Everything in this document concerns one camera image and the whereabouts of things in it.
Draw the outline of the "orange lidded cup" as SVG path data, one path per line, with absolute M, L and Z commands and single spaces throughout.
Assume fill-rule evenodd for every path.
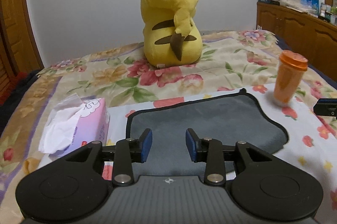
M 307 69 L 308 59 L 304 56 L 290 50 L 282 51 L 273 92 L 277 105 L 287 106 L 290 103 Z

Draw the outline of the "wooden side cabinet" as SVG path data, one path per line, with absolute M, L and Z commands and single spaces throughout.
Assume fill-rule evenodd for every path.
M 281 38 L 309 64 L 336 80 L 336 26 L 290 8 L 257 3 L 257 26 Z

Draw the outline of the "pink tissue pack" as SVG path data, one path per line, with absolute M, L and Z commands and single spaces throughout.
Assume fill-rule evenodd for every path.
M 38 151 L 59 158 L 92 141 L 106 143 L 110 114 L 104 98 L 68 96 L 50 112 Z

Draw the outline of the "floral bed quilt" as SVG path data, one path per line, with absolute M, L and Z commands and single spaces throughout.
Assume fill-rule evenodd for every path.
M 1 94 L 1 222 L 22 221 L 15 188 L 41 162 L 43 128 L 52 108 L 67 96 L 103 97 L 113 107 L 155 100 L 166 106 L 189 95 L 210 98 L 239 88 L 263 95 L 275 82 L 279 55 L 287 48 L 269 31 L 220 32 L 203 37 L 196 64 L 156 69 L 139 43 L 19 73 Z M 323 186 L 320 223 L 336 222 L 336 118 L 314 115 L 312 108 L 320 98 L 335 97 L 336 83 L 309 67 L 295 103 L 282 110 L 291 139 L 283 158 Z

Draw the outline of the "blue picture box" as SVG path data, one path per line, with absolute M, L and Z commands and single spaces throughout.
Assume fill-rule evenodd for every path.
M 306 8 L 308 13 L 318 14 L 319 0 L 300 0 L 300 3 Z

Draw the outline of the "yellow Pikachu plush toy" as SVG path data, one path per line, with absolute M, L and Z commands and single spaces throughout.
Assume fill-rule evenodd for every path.
M 202 54 L 193 17 L 199 0 L 140 0 L 144 55 L 157 68 L 189 65 Z

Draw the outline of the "wooden door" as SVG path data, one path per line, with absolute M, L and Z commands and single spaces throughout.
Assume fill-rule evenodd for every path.
M 26 0 L 1 0 L 1 28 L 15 73 L 43 68 Z

